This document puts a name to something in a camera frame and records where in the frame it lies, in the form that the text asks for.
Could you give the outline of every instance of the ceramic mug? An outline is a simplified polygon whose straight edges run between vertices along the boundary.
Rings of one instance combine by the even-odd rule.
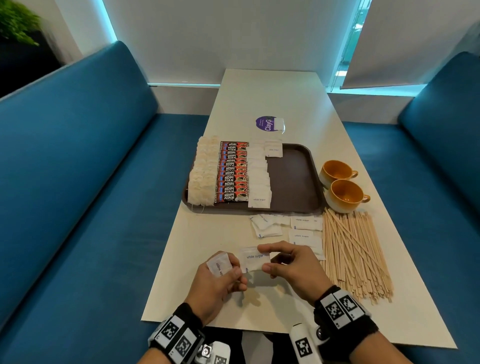
[[[320,182],[326,187],[330,188],[333,181],[348,180],[358,176],[358,172],[353,170],[347,163],[339,160],[328,160],[322,166],[319,177]]]
[[[346,214],[355,210],[361,203],[370,201],[370,196],[364,194],[360,186],[349,180],[333,181],[325,198],[333,210]]]

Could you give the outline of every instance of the wristband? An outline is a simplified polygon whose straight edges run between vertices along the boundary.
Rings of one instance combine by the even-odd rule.
[[[148,347],[163,352],[172,364],[191,363],[205,341],[202,327],[201,320],[184,302],[158,325],[148,338]]]
[[[327,360],[348,361],[363,339],[378,331],[370,313],[338,286],[329,288],[315,302],[313,314],[322,334],[330,338],[319,347]]]

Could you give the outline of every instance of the green plant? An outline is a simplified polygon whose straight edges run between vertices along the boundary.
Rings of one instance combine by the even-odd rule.
[[[27,33],[40,29],[40,17],[25,5],[0,0],[0,37],[38,46]]]

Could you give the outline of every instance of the white device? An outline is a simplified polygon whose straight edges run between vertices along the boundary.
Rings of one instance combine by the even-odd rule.
[[[302,324],[296,324],[290,331],[290,340],[299,364],[322,364],[320,353],[318,352],[316,341],[312,339],[307,327]]]
[[[197,364],[228,364],[230,363],[230,347],[219,341],[211,345],[204,344],[195,356]]]

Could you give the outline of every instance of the forearm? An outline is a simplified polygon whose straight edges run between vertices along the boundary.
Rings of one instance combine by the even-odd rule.
[[[170,360],[158,349],[148,349],[137,364],[170,364]]]
[[[412,364],[381,332],[367,336],[350,355],[352,364]]]

